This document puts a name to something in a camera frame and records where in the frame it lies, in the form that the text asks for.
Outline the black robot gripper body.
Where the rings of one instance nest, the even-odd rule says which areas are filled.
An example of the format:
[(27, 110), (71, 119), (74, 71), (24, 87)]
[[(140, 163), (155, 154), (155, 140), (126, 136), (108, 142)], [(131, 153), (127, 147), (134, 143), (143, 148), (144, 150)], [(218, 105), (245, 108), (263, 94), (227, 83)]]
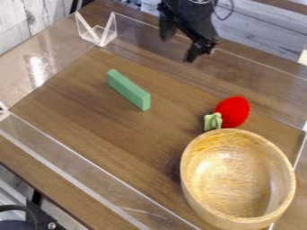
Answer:
[(219, 43), (219, 34), (213, 24), (213, 13), (217, 3), (214, 0), (160, 0), (159, 15), (174, 18), (177, 28), (186, 36)]

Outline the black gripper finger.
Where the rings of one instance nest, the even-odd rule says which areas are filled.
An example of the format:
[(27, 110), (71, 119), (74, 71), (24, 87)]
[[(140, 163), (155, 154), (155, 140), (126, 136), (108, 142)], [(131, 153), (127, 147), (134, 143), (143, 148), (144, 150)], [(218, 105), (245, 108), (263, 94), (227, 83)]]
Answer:
[(163, 41), (169, 40), (177, 33), (177, 24), (174, 18), (162, 14), (159, 16), (159, 36)]
[(217, 47), (215, 42), (209, 42), (205, 40), (194, 42), (191, 48), (187, 50), (185, 54), (183, 61), (193, 63), (199, 56), (210, 55), (214, 52), (215, 47)]

